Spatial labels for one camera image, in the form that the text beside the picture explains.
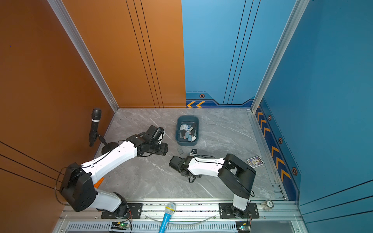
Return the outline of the grey eraser top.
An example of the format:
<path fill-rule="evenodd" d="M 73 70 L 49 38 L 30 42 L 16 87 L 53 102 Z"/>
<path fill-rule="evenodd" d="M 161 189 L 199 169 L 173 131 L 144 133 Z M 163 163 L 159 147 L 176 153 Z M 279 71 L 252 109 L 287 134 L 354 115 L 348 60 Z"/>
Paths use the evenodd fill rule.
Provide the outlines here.
<path fill-rule="evenodd" d="M 183 150 L 182 150 L 182 148 L 178 148 L 177 150 L 178 150 L 178 153 L 179 153 L 180 155 L 182 155 L 182 154 L 184 153 Z"/>

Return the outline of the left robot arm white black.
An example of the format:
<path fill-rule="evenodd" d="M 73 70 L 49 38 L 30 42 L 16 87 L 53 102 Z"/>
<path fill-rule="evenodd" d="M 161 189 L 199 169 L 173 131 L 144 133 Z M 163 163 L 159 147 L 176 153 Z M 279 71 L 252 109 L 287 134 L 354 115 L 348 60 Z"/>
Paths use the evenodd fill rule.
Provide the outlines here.
<path fill-rule="evenodd" d="M 126 217 L 127 200 L 117 192 L 106 192 L 94 185 L 106 174 L 136 157 L 166 155 L 168 145 L 162 141 L 165 130 L 150 126 L 146 132 L 133 135 L 102 156 L 81 165 L 70 164 L 60 185 L 60 195 L 76 212 L 87 208 L 111 214 L 115 218 Z"/>

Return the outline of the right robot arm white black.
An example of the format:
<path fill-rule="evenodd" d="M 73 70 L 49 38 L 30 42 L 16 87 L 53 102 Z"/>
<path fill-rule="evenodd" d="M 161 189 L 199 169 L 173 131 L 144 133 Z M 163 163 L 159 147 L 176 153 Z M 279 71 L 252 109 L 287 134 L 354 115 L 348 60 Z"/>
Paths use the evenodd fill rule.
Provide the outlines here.
<path fill-rule="evenodd" d="M 252 192 L 256 171 L 246 162 L 228 153 L 224 158 L 212 155 L 198 155 L 195 150 L 185 158 L 173 156 L 169 166 L 188 178 L 193 183 L 202 176 L 218 177 L 234 194 L 231 211 L 235 217 L 249 216 L 249 200 Z"/>

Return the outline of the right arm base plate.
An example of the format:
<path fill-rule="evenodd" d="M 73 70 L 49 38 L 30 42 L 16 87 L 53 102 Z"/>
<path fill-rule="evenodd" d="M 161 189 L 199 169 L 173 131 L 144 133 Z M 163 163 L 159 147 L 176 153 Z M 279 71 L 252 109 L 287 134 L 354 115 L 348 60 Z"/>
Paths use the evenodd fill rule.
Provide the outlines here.
<path fill-rule="evenodd" d="M 255 203 L 248 203 L 246 209 L 235 208 L 232 203 L 219 203 L 219 214 L 221 219 L 229 218 L 259 218 L 259 210 Z"/>

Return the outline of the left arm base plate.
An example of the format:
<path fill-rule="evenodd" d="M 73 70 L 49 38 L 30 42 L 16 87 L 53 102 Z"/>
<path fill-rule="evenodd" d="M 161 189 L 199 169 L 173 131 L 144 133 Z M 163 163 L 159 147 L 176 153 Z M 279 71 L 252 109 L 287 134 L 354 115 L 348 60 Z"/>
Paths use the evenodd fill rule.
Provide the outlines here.
<path fill-rule="evenodd" d="M 142 214 L 142 203 L 128 203 L 126 206 L 121 205 L 119 211 L 109 212 L 102 211 L 101 219 L 140 219 Z"/>

